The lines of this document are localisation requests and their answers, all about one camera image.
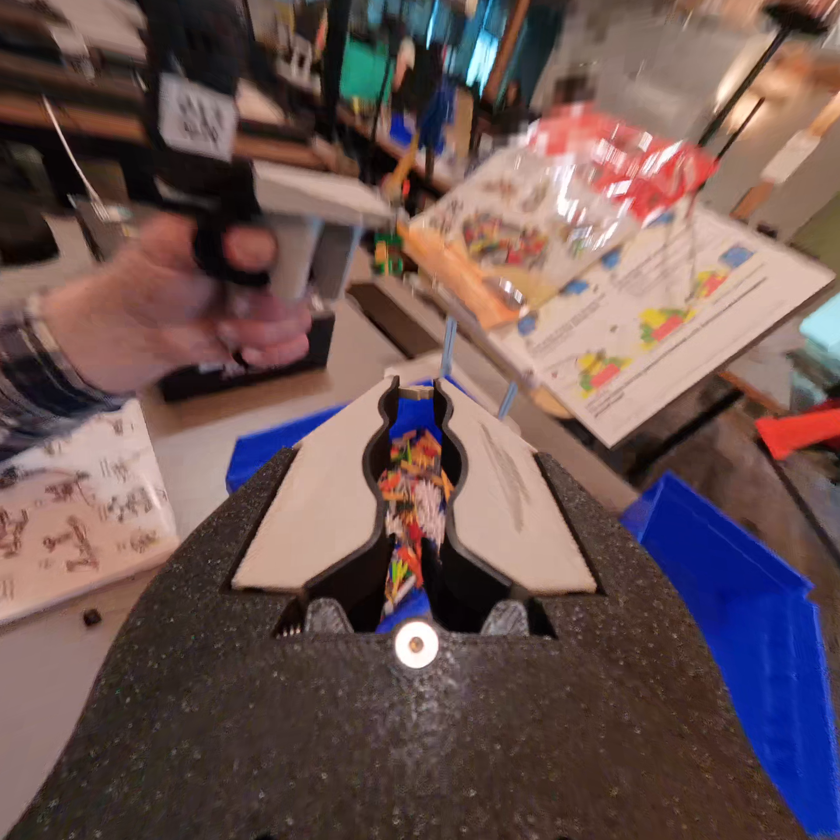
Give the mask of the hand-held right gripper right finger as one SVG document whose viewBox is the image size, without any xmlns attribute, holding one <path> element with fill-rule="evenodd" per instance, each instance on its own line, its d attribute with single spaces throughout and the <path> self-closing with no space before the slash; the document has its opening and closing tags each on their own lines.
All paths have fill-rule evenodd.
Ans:
<svg viewBox="0 0 840 840">
<path fill-rule="evenodd" d="M 453 487 L 439 575 L 454 606 L 486 617 L 505 600 L 599 592 L 533 446 L 447 380 L 435 381 L 435 420 Z"/>
</svg>

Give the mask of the printed toy model leaflet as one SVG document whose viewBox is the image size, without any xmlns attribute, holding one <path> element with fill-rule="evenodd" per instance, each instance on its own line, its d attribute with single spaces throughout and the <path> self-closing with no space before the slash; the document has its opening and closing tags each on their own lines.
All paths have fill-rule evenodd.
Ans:
<svg viewBox="0 0 840 840">
<path fill-rule="evenodd" d="M 132 399 L 2 464 L 1 624 L 152 570 L 180 542 Z"/>
</svg>

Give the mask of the blue plastic bin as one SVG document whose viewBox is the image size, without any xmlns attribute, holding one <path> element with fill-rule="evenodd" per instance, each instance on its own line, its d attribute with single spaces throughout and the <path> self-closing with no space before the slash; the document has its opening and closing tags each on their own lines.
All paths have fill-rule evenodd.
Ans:
<svg viewBox="0 0 840 840">
<path fill-rule="evenodd" d="M 671 472 L 624 528 L 698 624 L 763 769 L 813 837 L 838 838 L 838 744 L 812 583 Z"/>
<path fill-rule="evenodd" d="M 397 417 L 390 430 L 390 441 L 394 438 L 402 436 L 405 432 L 415 427 L 429 427 L 435 434 L 439 436 L 442 443 L 442 433 L 435 420 L 435 380 L 415 381 L 403 384 L 403 382 L 395 375 L 386 376 L 385 379 L 398 379 L 398 411 Z M 324 410 L 320 413 L 304 417 L 301 420 L 293 421 L 276 428 L 271 428 L 265 432 L 252 434 L 241 438 L 237 441 L 234 447 L 234 454 L 230 461 L 230 466 L 227 471 L 227 489 L 230 492 L 234 490 L 243 490 L 248 480 L 256 477 L 259 469 L 268 466 L 269 461 L 275 456 L 281 456 L 285 459 L 285 465 L 280 470 L 280 477 L 276 480 L 273 490 L 269 493 L 267 500 L 262 502 L 255 515 L 253 523 L 248 527 L 248 536 L 245 540 L 245 546 L 241 550 L 239 559 L 236 562 L 232 577 L 230 579 L 229 587 L 236 593 L 247 594 L 268 594 L 268 595 L 283 595 L 280 593 L 267 593 L 262 591 L 237 591 L 233 588 L 233 576 L 242 560 L 242 557 L 247 550 L 252 538 L 256 533 L 256 529 L 263 516 L 266 513 L 268 505 L 272 501 L 280 480 L 283 477 L 286 468 L 294 456 L 294 448 L 299 442 L 310 434 L 316 427 L 330 419 L 334 414 L 346 407 L 333 407 Z M 283 595 L 291 599 L 292 604 L 299 614 L 305 613 L 310 604 L 316 601 L 328 600 L 336 602 L 331 598 L 319 598 L 314 602 L 305 603 L 299 600 L 294 595 Z M 427 593 L 427 609 L 420 611 L 414 608 L 407 616 L 399 618 L 394 624 L 386 627 L 380 627 L 381 617 L 348 617 L 345 611 L 343 613 L 349 620 L 352 629 L 363 633 L 379 633 L 386 634 L 404 623 L 415 621 L 424 621 L 431 623 L 433 621 L 433 607 L 430 602 L 429 594 Z"/>
</svg>

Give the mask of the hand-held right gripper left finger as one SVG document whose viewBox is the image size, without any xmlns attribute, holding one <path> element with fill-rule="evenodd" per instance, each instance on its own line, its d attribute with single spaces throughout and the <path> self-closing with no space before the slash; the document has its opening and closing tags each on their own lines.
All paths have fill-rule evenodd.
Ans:
<svg viewBox="0 0 840 840">
<path fill-rule="evenodd" d="M 299 442 L 235 590 L 329 598 L 348 617 L 381 616 L 392 544 L 378 479 L 397 411 L 398 379 L 383 379 Z"/>
</svg>

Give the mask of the person's left hand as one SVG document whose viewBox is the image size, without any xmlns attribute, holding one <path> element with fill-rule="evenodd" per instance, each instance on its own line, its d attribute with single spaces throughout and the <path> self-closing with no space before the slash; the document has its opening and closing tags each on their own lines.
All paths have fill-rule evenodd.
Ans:
<svg viewBox="0 0 840 840">
<path fill-rule="evenodd" d="M 48 292 L 41 316 L 58 349 L 90 385 L 137 392 L 182 368 L 287 366 L 308 352 L 305 301 L 268 290 L 233 299 L 193 256 L 196 223 L 158 213 L 98 270 Z"/>
</svg>

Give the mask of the orange traffic cone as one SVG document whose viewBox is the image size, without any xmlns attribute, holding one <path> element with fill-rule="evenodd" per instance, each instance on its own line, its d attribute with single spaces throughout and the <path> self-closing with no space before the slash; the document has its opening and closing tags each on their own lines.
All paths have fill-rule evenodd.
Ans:
<svg viewBox="0 0 840 840">
<path fill-rule="evenodd" d="M 755 430 L 775 461 L 807 451 L 839 456 L 839 401 L 828 400 L 797 415 L 762 417 Z"/>
</svg>

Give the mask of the building instruction sheet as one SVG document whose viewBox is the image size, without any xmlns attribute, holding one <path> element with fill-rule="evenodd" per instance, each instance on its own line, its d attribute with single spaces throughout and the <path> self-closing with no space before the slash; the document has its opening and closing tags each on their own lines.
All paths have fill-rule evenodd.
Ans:
<svg viewBox="0 0 840 840">
<path fill-rule="evenodd" d="M 698 205 L 590 268 L 521 319 L 505 344 L 613 448 L 834 278 L 818 261 Z"/>
</svg>

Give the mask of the black cardboard box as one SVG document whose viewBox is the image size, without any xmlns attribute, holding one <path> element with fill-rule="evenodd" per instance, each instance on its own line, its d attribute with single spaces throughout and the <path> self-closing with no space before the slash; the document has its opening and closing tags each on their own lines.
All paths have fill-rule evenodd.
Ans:
<svg viewBox="0 0 840 840">
<path fill-rule="evenodd" d="M 198 396 L 228 392 L 238 387 L 289 377 L 327 367 L 336 315 L 334 311 L 316 314 L 308 334 L 308 353 L 287 366 L 257 369 L 239 362 L 199 364 L 175 371 L 158 384 L 165 403 L 180 403 Z"/>
</svg>

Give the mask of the green connector orange rod piece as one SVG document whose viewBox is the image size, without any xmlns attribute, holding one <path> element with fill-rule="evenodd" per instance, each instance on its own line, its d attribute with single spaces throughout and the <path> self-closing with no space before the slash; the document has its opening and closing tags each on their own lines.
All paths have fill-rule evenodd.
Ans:
<svg viewBox="0 0 840 840">
<path fill-rule="evenodd" d="M 382 230 L 373 234 L 372 270 L 377 276 L 403 277 L 403 238 L 397 231 Z"/>
</svg>

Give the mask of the toy set packaging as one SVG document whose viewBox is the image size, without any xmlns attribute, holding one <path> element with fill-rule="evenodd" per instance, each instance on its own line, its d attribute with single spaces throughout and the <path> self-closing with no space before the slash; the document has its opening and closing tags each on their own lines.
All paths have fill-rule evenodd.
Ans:
<svg viewBox="0 0 840 840">
<path fill-rule="evenodd" d="M 695 143 L 562 106 L 398 232 L 405 255 L 492 330 L 541 308 L 717 168 Z"/>
</svg>

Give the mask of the pile of colourful toy pieces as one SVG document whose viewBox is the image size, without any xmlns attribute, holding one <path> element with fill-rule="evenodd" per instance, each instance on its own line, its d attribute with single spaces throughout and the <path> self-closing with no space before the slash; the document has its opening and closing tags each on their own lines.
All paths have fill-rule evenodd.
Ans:
<svg viewBox="0 0 840 840">
<path fill-rule="evenodd" d="M 427 609 L 425 570 L 431 568 L 445 536 L 454 490 L 442 467 L 439 436 L 429 427 L 415 427 L 394 438 L 378 487 L 391 545 L 380 621 L 386 628 L 414 608 Z"/>
</svg>

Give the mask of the person's left forearm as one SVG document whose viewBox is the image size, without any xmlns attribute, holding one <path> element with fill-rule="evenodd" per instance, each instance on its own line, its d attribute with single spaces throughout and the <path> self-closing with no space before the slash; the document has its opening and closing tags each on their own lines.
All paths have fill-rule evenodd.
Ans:
<svg viewBox="0 0 840 840">
<path fill-rule="evenodd" d="M 1 460 L 73 433 L 133 394 L 112 394 L 85 380 L 60 349 L 36 293 L 2 308 Z"/>
</svg>

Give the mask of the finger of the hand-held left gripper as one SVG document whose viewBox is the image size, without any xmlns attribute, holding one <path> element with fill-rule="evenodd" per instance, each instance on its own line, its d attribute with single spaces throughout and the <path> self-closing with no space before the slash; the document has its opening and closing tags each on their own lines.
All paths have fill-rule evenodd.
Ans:
<svg viewBox="0 0 840 840">
<path fill-rule="evenodd" d="M 258 161 L 255 195 L 267 214 L 310 216 L 328 224 L 390 225 L 396 210 L 361 181 L 330 172 Z"/>
</svg>

